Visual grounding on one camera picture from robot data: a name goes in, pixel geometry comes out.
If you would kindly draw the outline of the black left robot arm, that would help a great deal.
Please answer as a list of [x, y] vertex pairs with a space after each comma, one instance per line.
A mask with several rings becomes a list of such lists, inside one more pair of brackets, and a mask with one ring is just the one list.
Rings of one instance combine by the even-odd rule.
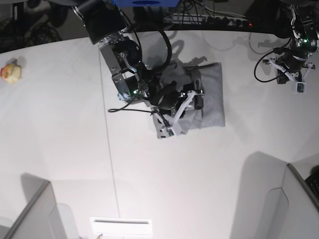
[[276, 80], [278, 84], [288, 81], [297, 86], [304, 86], [310, 70], [315, 64], [308, 62], [308, 58], [319, 49], [319, 33], [316, 30], [311, 5], [314, 0], [283, 0], [281, 5], [289, 20], [290, 41], [275, 53]]

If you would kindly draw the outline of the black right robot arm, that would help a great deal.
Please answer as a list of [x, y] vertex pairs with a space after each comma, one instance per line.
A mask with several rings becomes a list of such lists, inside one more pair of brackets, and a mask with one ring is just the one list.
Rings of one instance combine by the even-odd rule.
[[[93, 44], [100, 43], [100, 52], [112, 74], [112, 81], [119, 98], [126, 103], [120, 108], [143, 102], [152, 108], [151, 114], [172, 115], [188, 109], [204, 107], [202, 89], [195, 83], [178, 87], [177, 81], [161, 82], [161, 76], [172, 59], [172, 45], [166, 33], [152, 23], [131, 23], [119, 8], [108, 0], [81, 0], [73, 5], [74, 12], [83, 21]], [[148, 68], [143, 62], [142, 44], [132, 40], [125, 32], [136, 32], [142, 26], [150, 26], [163, 38], [166, 59], [159, 65]]]

